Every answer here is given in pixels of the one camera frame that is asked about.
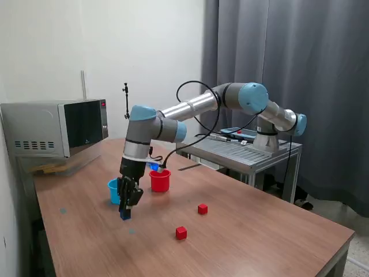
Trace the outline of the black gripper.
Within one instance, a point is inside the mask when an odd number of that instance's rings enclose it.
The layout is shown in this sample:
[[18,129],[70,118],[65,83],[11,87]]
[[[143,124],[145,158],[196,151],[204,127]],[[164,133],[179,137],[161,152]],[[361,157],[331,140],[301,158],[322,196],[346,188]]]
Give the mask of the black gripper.
[[119,172],[123,177],[129,177],[129,208],[127,208],[127,180],[118,178],[118,195],[120,198],[119,214],[121,219],[130,219],[130,211],[140,201],[144,191],[139,187],[138,181],[145,173],[145,162],[122,158]]

